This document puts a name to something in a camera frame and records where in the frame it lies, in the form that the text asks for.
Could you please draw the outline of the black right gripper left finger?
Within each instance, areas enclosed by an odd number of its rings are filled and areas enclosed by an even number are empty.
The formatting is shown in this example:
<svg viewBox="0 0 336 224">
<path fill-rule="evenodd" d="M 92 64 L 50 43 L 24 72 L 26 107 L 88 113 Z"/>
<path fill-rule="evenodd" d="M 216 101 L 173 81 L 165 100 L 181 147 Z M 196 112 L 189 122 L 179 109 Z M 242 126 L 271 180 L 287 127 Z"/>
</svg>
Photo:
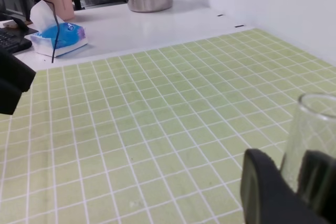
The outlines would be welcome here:
<svg viewBox="0 0 336 224">
<path fill-rule="evenodd" d="M 327 223 L 287 185 L 274 161 L 259 149 L 244 153 L 240 198 L 245 223 Z"/>
</svg>

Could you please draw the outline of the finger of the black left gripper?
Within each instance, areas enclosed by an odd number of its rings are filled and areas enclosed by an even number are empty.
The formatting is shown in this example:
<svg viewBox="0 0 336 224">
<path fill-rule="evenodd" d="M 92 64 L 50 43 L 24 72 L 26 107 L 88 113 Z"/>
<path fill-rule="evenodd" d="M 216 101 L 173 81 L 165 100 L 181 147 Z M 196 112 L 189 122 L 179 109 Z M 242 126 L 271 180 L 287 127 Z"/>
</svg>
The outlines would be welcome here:
<svg viewBox="0 0 336 224">
<path fill-rule="evenodd" d="M 27 92 L 36 72 L 1 48 L 1 114 L 13 115 L 22 93 Z"/>
</svg>

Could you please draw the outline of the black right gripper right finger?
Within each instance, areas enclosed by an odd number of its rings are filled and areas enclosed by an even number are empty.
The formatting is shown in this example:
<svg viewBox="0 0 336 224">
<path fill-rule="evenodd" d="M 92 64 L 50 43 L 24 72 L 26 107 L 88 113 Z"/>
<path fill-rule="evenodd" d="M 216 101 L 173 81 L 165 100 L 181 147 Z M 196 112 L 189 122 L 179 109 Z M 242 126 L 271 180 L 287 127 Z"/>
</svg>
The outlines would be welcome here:
<svg viewBox="0 0 336 224">
<path fill-rule="evenodd" d="M 307 150 L 300 167 L 297 195 L 317 215 L 335 221 L 335 158 Z"/>
</svg>

